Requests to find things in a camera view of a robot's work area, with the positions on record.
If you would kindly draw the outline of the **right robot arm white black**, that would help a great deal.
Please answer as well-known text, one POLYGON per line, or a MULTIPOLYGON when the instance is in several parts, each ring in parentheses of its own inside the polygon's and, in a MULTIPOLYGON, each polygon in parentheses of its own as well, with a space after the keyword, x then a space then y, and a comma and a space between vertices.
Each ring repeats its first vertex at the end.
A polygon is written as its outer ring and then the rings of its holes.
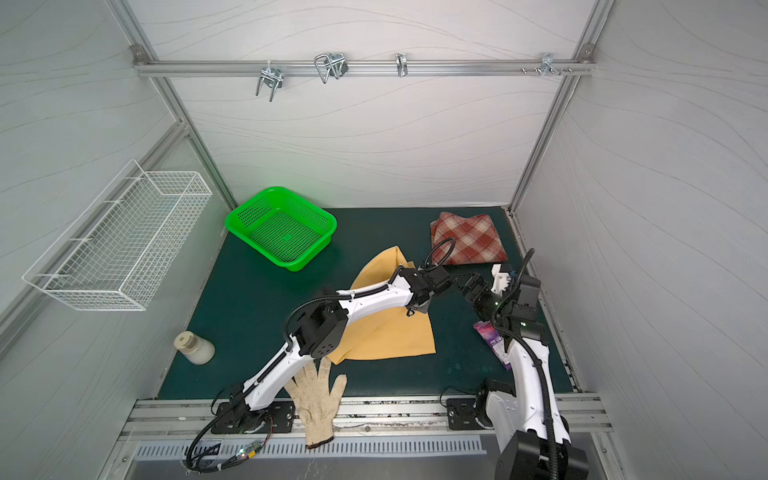
POLYGON ((541 282, 526 272, 534 252, 516 270, 494 265, 491 283, 475 274, 461 288, 480 324, 497 333, 494 346, 514 380, 512 393, 487 380, 476 397, 477 416, 496 433, 496 479, 586 479, 587 454, 572 444, 559 412, 549 344, 536 321, 541 282))

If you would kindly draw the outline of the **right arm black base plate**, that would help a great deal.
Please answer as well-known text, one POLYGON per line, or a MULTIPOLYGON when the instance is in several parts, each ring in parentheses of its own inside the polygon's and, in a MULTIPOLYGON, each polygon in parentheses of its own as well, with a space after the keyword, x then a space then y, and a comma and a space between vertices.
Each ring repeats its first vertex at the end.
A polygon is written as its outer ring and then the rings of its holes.
POLYGON ((492 424, 474 398, 448 398, 444 401, 448 428, 452 431, 490 430, 492 424))

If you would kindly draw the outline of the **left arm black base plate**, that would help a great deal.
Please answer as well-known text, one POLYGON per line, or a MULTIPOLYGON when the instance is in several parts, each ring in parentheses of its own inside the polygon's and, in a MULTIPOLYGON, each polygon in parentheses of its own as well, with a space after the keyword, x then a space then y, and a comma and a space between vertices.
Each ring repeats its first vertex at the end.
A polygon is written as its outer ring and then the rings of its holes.
POLYGON ((213 434, 266 434, 290 433, 295 414, 294 403, 277 400, 262 410, 251 410, 243 401, 232 406, 229 402, 218 405, 213 434))

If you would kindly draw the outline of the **red plaid skirt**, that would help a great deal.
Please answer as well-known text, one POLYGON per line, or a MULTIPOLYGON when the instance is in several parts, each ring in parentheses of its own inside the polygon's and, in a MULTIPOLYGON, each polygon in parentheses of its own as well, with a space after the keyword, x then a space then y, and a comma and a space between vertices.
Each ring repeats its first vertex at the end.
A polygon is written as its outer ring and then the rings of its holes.
POLYGON ((430 224, 432 247, 447 238, 454 238, 455 245, 445 265, 500 264, 508 260, 500 235, 487 214, 461 217, 442 212, 430 224))

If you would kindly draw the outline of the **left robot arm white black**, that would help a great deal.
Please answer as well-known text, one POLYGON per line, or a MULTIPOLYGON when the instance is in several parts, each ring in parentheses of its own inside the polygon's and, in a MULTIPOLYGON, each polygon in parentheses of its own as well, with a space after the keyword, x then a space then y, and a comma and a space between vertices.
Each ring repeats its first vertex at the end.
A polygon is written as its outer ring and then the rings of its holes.
POLYGON ((274 427, 270 407, 285 391, 305 427, 307 448, 334 438, 333 421, 347 386, 331 367, 371 346, 373 358, 429 354, 434 340, 430 302, 452 278, 438 263, 415 266, 398 247, 371 259, 347 290, 330 289, 296 307, 284 325, 284 345, 257 374, 230 386, 201 432, 247 433, 274 427))

